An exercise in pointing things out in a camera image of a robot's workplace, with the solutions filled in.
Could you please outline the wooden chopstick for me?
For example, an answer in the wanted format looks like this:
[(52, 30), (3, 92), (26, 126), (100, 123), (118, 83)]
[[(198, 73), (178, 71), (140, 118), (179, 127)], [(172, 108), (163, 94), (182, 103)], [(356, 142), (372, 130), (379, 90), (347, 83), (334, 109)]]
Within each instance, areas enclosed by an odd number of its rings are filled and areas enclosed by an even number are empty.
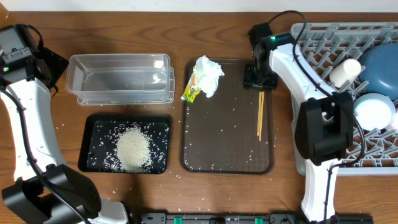
[(257, 136), (260, 135), (261, 128), (261, 110), (262, 110), (262, 92), (259, 92), (259, 102), (258, 102), (258, 111), (257, 111)]
[(261, 142), (261, 140), (262, 140), (262, 124), (263, 124), (263, 114), (264, 114), (264, 95), (265, 95), (265, 93), (262, 91), (261, 128), (260, 128), (259, 142)]

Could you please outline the white tissue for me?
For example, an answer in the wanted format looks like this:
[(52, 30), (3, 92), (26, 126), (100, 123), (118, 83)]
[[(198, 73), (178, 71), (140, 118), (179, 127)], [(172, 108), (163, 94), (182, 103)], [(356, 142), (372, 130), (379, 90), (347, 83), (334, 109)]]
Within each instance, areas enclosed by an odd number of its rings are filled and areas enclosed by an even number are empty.
[(197, 59), (195, 68), (195, 86), (211, 98), (218, 88), (218, 81), (224, 76), (221, 65), (211, 61), (206, 55)]

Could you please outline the yellow green snack wrapper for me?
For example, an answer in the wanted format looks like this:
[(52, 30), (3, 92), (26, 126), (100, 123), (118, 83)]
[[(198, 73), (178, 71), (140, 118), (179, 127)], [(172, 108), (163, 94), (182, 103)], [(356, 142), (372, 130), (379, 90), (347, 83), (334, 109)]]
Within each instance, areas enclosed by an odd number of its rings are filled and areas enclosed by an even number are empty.
[(196, 96), (199, 94), (199, 92), (201, 92), (201, 88), (199, 87), (199, 82), (200, 82), (200, 78), (197, 75), (196, 68), (193, 67), (193, 71), (190, 76), (190, 79), (185, 87), (183, 95), (181, 96), (181, 99), (183, 101), (193, 103)]

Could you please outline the cream cup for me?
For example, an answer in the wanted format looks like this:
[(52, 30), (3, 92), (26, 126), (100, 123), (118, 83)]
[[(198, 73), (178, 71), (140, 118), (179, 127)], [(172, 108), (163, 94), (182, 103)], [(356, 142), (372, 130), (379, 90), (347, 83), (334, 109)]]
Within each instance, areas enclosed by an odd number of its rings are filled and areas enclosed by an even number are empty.
[(352, 82), (360, 73), (362, 66), (359, 61), (349, 58), (334, 68), (329, 79), (335, 87), (341, 88), (346, 82)]

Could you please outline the dark blue plate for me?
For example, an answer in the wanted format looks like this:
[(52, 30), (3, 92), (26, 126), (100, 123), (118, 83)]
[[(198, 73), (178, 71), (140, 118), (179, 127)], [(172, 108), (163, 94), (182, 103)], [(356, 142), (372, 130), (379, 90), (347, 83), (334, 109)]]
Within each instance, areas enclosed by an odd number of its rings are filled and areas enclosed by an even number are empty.
[(363, 54), (359, 60), (365, 69), (359, 79), (368, 81), (366, 91), (397, 99), (397, 44), (381, 44)]

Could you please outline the light blue bowl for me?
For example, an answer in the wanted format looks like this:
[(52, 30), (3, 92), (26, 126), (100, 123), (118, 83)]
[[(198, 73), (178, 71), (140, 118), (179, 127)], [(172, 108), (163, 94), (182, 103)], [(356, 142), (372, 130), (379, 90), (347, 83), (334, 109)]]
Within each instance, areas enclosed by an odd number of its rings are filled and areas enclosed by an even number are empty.
[(396, 114), (393, 102), (388, 96), (368, 93), (354, 102), (354, 113), (359, 125), (366, 131), (384, 129), (390, 125)]

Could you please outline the pink cup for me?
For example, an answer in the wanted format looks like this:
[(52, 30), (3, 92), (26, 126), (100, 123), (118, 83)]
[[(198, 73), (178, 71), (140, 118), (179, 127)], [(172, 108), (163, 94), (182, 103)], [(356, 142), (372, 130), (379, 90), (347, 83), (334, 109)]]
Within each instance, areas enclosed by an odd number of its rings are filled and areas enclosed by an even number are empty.
[(398, 129), (398, 109), (396, 109), (395, 115), (392, 117), (391, 122), (385, 127), (386, 130), (397, 130)]

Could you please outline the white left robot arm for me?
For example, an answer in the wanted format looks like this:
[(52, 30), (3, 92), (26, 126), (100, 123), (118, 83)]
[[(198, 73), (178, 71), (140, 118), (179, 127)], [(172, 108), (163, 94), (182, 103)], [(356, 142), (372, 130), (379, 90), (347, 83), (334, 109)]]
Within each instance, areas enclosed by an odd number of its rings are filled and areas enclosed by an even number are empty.
[(127, 223), (123, 203), (102, 199), (91, 179), (70, 168), (60, 151), (50, 103), (68, 60), (35, 40), (35, 27), (1, 29), (1, 100), (16, 150), (6, 207), (26, 223)]

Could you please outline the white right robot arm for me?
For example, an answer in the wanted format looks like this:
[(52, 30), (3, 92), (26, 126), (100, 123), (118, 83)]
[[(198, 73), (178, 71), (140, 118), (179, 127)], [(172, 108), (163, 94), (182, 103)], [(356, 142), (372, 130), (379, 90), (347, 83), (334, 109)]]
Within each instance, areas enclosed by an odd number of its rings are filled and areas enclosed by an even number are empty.
[(300, 208), (306, 223), (330, 223), (337, 171), (353, 143), (352, 97), (322, 81), (290, 33), (273, 34), (265, 22), (254, 25), (248, 37), (254, 61), (246, 65), (243, 87), (273, 90), (282, 79), (290, 90), (298, 106), (294, 146), (305, 161)]

